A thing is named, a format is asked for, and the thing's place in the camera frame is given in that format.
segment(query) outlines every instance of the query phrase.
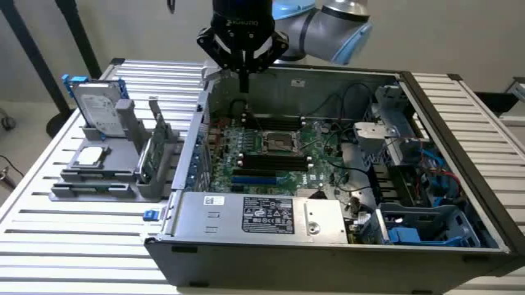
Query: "blue connector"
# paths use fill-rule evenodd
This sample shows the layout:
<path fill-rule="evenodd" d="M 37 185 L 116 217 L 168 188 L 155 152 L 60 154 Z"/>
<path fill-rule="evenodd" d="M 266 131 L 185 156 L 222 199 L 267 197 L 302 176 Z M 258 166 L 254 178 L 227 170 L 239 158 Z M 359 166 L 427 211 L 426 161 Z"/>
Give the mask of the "blue connector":
<path fill-rule="evenodd" d="M 450 238 L 446 241 L 421 241 L 418 229 L 413 227 L 394 227 L 387 231 L 390 242 L 397 245 L 419 245 L 419 246 L 445 246 L 463 247 L 462 237 Z"/>
<path fill-rule="evenodd" d="M 129 99 L 129 94 L 128 94 L 128 89 L 125 87 L 125 81 L 119 78 L 117 82 L 117 86 L 120 88 L 120 98 L 128 100 Z"/>
<path fill-rule="evenodd" d="M 156 210 L 148 210 L 144 212 L 144 215 L 141 216 L 141 220 L 145 222 L 152 222 L 152 221 L 159 221 L 159 211 Z"/>

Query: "blue plastic latch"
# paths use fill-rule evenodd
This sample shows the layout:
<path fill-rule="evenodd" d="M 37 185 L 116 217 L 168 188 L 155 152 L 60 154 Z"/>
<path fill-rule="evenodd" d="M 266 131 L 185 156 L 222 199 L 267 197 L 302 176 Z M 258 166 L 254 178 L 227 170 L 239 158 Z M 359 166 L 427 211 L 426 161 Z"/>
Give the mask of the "blue plastic latch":
<path fill-rule="evenodd" d="M 284 18 L 299 15 L 315 7 L 315 0 L 275 0 L 272 2 L 272 19 L 282 20 Z"/>
<path fill-rule="evenodd" d="M 394 227 L 387 231 L 387 236 L 394 244 L 418 244 L 421 243 L 421 238 L 418 230 L 411 227 Z"/>
<path fill-rule="evenodd" d="M 87 77 L 81 77 L 81 76 L 79 76 L 79 77 L 72 77 L 72 78 L 71 78 L 71 81 L 72 81 L 73 83 L 83 83 L 83 82 L 87 82 L 87 81 L 88 81 L 88 78 L 87 78 Z"/>
<path fill-rule="evenodd" d="M 144 212 L 144 215 L 141 216 L 141 220 L 144 220 L 145 222 L 149 221 L 159 221 L 159 211 L 155 210 L 148 210 Z"/>

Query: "motherboard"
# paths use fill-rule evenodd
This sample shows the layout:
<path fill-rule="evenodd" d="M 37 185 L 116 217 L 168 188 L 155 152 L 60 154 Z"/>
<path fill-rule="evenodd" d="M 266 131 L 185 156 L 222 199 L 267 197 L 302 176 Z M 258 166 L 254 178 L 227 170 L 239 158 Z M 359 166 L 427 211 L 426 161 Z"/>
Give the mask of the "motherboard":
<path fill-rule="evenodd" d="M 304 122 L 290 131 L 259 121 L 259 129 L 234 120 L 211 129 L 211 191 L 310 197 L 332 186 L 343 173 L 327 162 L 342 165 L 332 124 Z"/>

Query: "metal slat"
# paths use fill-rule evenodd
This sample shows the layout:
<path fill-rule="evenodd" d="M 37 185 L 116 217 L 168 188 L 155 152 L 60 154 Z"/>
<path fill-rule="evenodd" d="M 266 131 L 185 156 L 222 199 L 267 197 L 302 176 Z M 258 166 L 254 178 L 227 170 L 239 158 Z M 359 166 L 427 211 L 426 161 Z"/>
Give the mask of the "metal slat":
<path fill-rule="evenodd" d="M 163 110 L 172 111 L 193 111 L 196 103 L 179 103 L 172 101 L 159 101 L 159 107 Z M 135 109 L 144 109 L 151 112 L 147 100 L 135 100 Z"/>
<path fill-rule="evenodd" d="M 522 181 L 525 181 L 525 175 L 517 174 L 515 172 L 511 172 L 511 171 L 482 170 L 479 172 L 481 172 L 481 175 L 483 175 L 485 177 L 519 178 Z"/>
<path fill-rule="evenodd" d="M 17 209 L 25 213 L 45 212 L 141 216 L 145 210 L 160 208 L 164 204 L 165 201 L 160 203 L 52 202 L 47 195 L 26 195 L 20 199 Z"/>
<path fill-rule="evenodd" d="M 418 125 L 419 129 L 423 129 L 423 125 L 417 116 L 414 116 L 414 122 Z M 449 122 L 447 123 L 449 129 L 451 131 L 466 131 L 466 132 L 497 132 L 494 127 L 490 124 L 478 124 L 478 123 L 469 123 L 469 122 Z"/>
<path fill-rule="evenodd" d="M 487 152 L 467 152 L 466 153 L 471 159 L 479 159 L 479 158 L 491 158 L 491 159 L 498 159 L 498 160 L 511 160 L 511 161 L 519 161 L 521 158 L 517 154 L 493 154 Z"/>
<path fill-rule="evenodd" d="M 72 245 L 51 243 L 0 243 L 1 255 L 149 258 L 143 245 Z"/>
<path fill-rule="evenodd" d="M 14 216 L 13 221 L 26 222 L 68 222 L 68 223 L 101 223 L 101 224 L 125 224 L 143 225 L 140 216 L 123 215 L 92 215 L 92 214 L 56 214 L 56 213 L 20 213 Z"/>
<path fill-rule="evenodd" d="M 419 82 L 419 86 L 426 89 L 426 90 L 454 90 L 454 91 L 461 91 L 458 86 L 454 83 L 435 83 L 433 82 L 423 82 L 421 80 L 417 80 Z"/>
<path fill-rule="evenodd" d="M 153 90 L 153 92 L 199 92 L 203 89 L 197 86 L 192 86 L 192 85 L 169 85 L 169 86 L 164 86 L 164 85 L 147 85 L 147 84 L 131 84 L 127 85 L 127 89 L 129 92 L 144 92 L 148 90 Z"/>
<path fill-rule="evenodd" d="M 125 77 L 184 77 L 184 78 L 196 78 L 200 80 L 200 71 L 169 71 L 160 70 L 152 71 L 149 69 L 144 69 L 140 67 L 127 66 L 124 68 L 119 68 L 116 70 L 115 76 L 120 78 Z"/>
<path fill-rule="evenodd" d="M 498 191 L 494 193 L 505 207 L 523 207 L 525 209 L 525 195 L 522 193 Z"/>
<path fill-rule="evenodd" d="M 525 195 L 523 179 L 485 177 L 486 183 L 494 191 L 515 191 Z"/>
<path fill-rule="evenodd" d="M 514 149 L 505 143 L 481 143 L 463 141 L 459 143 L 466 152 L 502 152 L 514 154 Z"/>
<path fill-rule="evenodd" d="M 490 289 L 525 292 L 522 277 L 479 277 L 459 286 L 459 289 Z"/>
<path fill-rule="evenodd" d="M 525 209 L 506 209 L 518 226 L 525 226 Z"/>
<path fill-rule="evenodd" d="M 32 232 L 56 234 L 95 234 L 95 235 L 139 235 L 157 233 L 160 226 L 145 227 L 132 224 L 99 224 L 99 223 L 60 223 L 60 222 L 10 222 L 5 226 L 6 232 Z"/>
<path fill-rule="evenodd" d="M 83 269 L 157 270 L 155 262 L 144 258 L 100 258 L 60 256 L 1 256 L 0 267 L 69 267 Z"/>
<path fill-rule="evenodd" d="M 423 91 L 427 96 L 451 97 L 451 98 L 465 97 L 465 94 L 461 90 L 426 90 L 423 88 Z"/>
<path fill-rule="evenodd" d="M 159 101 L 172 101 L 175 103 L 195 103 L 199 99 L 199 94 L 192 93 L 163 93 L 163 92 L 131 92 L 129 98 L 137 102 L 139 100 L 148 100 L 155 96 Z"/>
<path fill-rule="evenodd" d="M 446 79 L 450 81 L 449 75 L 446 74 L 433 74 L 433 73 L 411 73 L 413 76 L 419 79 L 422 77 L 427 77 L 429 79 Z"/>
<path fill-rule="evenodd" d="M 469 101 L 465 97 L 438 97 L 438 96 L 429 96 L 430 102 L 438 106 L 441 104 L 447 106 L 473 106 L 471 101 Z"/>
<path fill-rule="evenodd" d="M 521 165 L 475 165 L 479 171 L 506 171 L 517 174 L 525 173 L 525 167 Z"/>
<path fill-rule="evenodd" d="M 133 235 L 77 235 L 77 234 L 0 234 L 0 242 L 16 243 L 65 243 L 141 246 L 143 239 Z"/>
<path fill-rule="evenodd" d="M 486 118 L 477 114 L 441 114 L 446 122 L 486 123 Z"/>
<path fill-rule="evenodd" d="M 519 161 L 514 160 L 501 160 L 501 159 L 487 159 L 487 158 L 474 158 L 471 159 L 474 164 L 491 164 L 494 166 L 497 165 L 507 165 L 507 166 L 517 166 L 521 167 L 523 164 Z"/>
<path fill-rule="evenodd" d="M 479 110 L 475 109 L 473 106 L 462 106 L 461 108 L 458 108 L 458 106 L 438 104 L 435 105 L 435 109 L 439 113 L 453 112 L 458 114 L 481 114 Z"/>
<path fill-rule="evenodd" d="M 168 77 L 161 75 L 155 76 L 121 76 L 127 85 L 199 85 L 200 77 Z"/>
<path fill-rule="evenodd" d="M 0 280 L 165 283 L 159 270 L 0 267 Z"/>
<path fill-rule="evenodd" d="M 77 282 L 1 282 L 0 293 L 6 294 L 144 294 L 179 295 L 176 287 L 143 283 L 77 283 Z"/>

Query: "computer component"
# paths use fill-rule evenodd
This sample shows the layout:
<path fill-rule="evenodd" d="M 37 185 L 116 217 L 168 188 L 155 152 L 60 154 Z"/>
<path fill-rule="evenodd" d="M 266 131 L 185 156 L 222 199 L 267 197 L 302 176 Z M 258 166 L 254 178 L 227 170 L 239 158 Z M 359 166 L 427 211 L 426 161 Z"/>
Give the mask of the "computer component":
<path fill-rule="evenodd" d="M 87 77 L 69 79 L 69 75 L 64 75 L 63 83 L 79 106 L 87 126 L 99 130 L 104 136 L 125 137 L 115 109 L 120 99 L 129 99 L 125 82 L 100 81 Z"/>
<path fill-rule="evenodd" d="M 85 89 L 96 89 L 96 93 L 103 85 L 108 89 L 121 85 L 119 89 L 125 93 L 124 84 L 115 84 L 115 81 L 93 81 L 76 77 L 71 80 L 65 77 L 65 81 L 75 85 L 79 101 L 88 101 L 89 96 L 87 90 L 77 90 L 84 89 L 83 85 L 87 85 Z M 123 98 L 115 104 L 109 101 L 108 99 L 101 106 L 109 113 L 97 113 L 97 123 L 89 125 L 85 120 L 81 128 L 85 140 L 60 173 L 61 179 L 51 188 L 49 199 L 53 201 L 157 202 L 163 198 L 177 133 L 171 131 L 171 126 L 163 119 L 155 97 L 149 98 L 149 108 L 156 119 L 151 132 L 145 131 L 141 121 L 135 117 L 132 100 Z M 83 111 L 92 114 L 92 105 L 83 105 Z M 105 117 L 113 115 L 121 134 L 101 132 L 109 130 L 105 123 L 113 119 L 105 120 Z"/>
<path fill-rule="evenodd" d="M 409 81 L 406 72 L 278 66 L 251 81 L 244 116 L 226 115 L 235 83 L 211 82 L 163 226 L 144 241 L 172 285 L 442 294 L 513 270 L 469 158 Z M 266 123 L 282 118 L 300 127 Z"/>

